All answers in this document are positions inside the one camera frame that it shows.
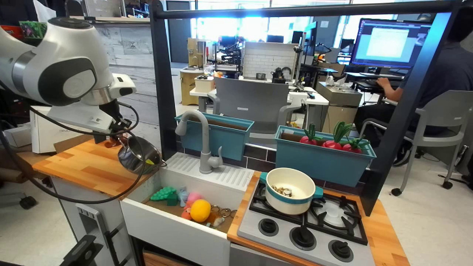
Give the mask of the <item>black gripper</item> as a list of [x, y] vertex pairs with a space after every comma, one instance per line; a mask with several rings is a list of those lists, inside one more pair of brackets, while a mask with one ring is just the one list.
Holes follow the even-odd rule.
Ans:
[[96, 144], [109, 141], [112, 145], [116, 145], [119, 142], [119, 138], [124, 135], [124, 132], [130, 129], [131, 122], [128, 119], [124, 119], [122, 114], [119, 113], [118, 101], [112, 101], [109, 104], [100, 106], [99, 110], [107, 114], [112, 119], [112, 123], [109, 126], [107, 135], [94, 134], [93, 141]]

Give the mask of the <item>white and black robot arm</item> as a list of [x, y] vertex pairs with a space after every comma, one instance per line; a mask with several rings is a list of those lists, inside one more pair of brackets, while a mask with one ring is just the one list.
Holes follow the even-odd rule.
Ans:
[[127, 74], [109, 70], [97, 30], [72, 18], [48, 20], [37, 46], [0, 30], [0, 82], [14, 95], [48, 106], [48, 119], [107, 137], [127, 126], [102, 107], [136, 92]]

